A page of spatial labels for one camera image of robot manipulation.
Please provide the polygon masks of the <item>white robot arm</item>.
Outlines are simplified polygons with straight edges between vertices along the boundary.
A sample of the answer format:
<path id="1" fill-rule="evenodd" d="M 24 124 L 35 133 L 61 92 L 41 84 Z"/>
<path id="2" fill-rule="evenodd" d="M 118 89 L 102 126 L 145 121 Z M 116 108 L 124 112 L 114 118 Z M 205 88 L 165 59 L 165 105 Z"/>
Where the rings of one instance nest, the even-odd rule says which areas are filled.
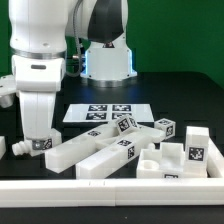
<path id="1" fill-rule="evenodd" d="M 128 21 L 128 0 L 8 0 L 12 73 L 0 78 L 0 106 L 19 97 L 24 138 L 50 138 L 56 93 L 66 73 L 66 38 L 108 43 Z"/>

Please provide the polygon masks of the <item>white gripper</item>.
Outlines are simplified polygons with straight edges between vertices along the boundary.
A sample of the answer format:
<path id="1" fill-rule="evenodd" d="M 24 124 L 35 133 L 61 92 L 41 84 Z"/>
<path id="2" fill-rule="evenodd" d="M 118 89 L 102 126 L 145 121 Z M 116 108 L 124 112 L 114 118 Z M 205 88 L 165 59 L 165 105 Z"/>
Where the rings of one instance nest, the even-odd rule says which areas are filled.
<path id="1" fill-rule="evenodd" d="M 19 96 L 23 134 L 33 150 L 44 150 L 50 135 L 56 93 L 61 90 L 65 60 L 12 57 L 12 75 L 0 78 L 0 106 L 13 104 Z"/>

